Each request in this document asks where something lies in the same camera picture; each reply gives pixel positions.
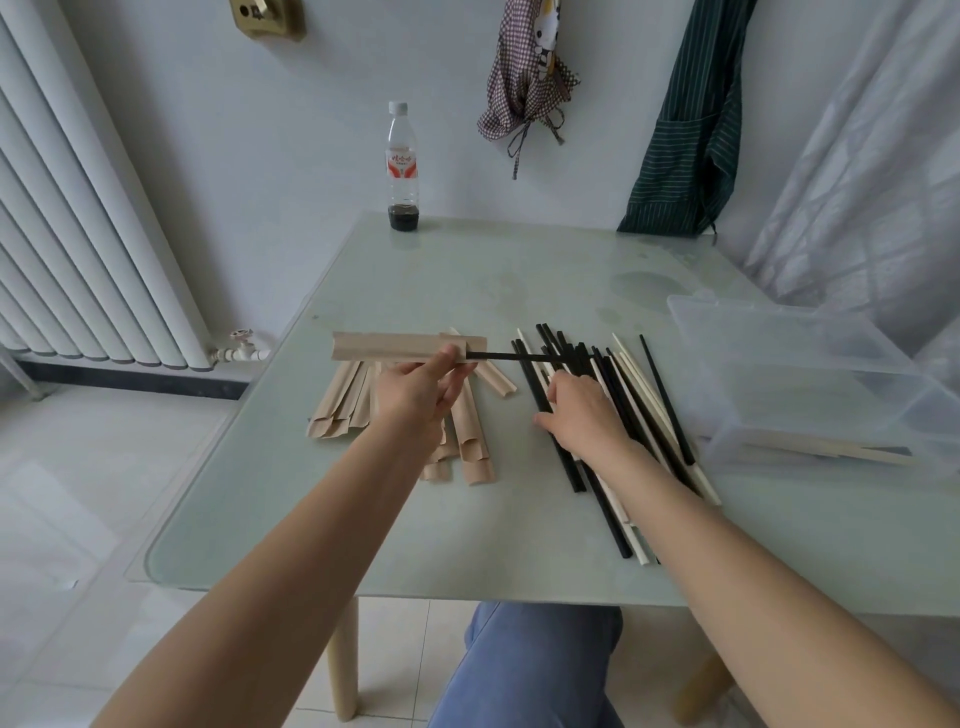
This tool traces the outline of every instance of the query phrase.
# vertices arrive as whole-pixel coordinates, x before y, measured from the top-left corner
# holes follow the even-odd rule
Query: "blue pants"
[[[623,728],[604,693],[619,607],[482,602],[428,728]]]

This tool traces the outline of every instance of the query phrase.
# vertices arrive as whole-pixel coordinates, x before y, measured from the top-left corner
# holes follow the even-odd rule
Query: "baseboard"
[[[209,397],[214,400],[239,400],[248,383],[208,376],[169,375],[160,372],[120,372],[115,369],[75,367],[68,364],[46,364],[23,361],[19,365],[35,381],[56,384],[79,384],[84,387],[129,389],[134,392],[156,392],[164,395]]]

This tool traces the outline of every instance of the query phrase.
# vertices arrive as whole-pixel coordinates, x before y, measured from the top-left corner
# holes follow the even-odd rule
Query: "forearm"
[[[156,645],[95,725],[281,725],[429,452],[374,422]]]
[[[590,464],[771,726],[960,725],[953,706],[885,643],[636,444],[617,444]]]

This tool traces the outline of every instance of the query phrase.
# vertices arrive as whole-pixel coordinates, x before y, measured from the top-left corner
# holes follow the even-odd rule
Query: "frosted glass tabletop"
[[[762,294],[701,240],[552,226],[424,219],[391,231],[365,213],[265,372],[151,546],[155,582],[208,589],[273,527],[352,437],[304,435],[333,376],[334,330],[436,332],[456,327],[509,351],[546,321],[575,340],[641,355],[650,340],[668,389],[683,344],[670,294],[709,288]],[[620,558],[592,494],[574,494],[520,387],[474,393],[499,480],[419,482],[364,577],[360,595],[680,605],[665,569]],[[960,497],[947,489],[713,476],[724,512],[847,608],[960,615]]]

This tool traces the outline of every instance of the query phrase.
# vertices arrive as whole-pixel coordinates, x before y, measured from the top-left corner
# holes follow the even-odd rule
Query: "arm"
[[[279,726],[440,443],[470,366],[455,349],[378,383],[380,414],[164,636],[93,725]]]
[[[596,382],[557,373],[550,399],[536,422],[613,487],[769,725],[960,726],[886,643],[630,440]]]

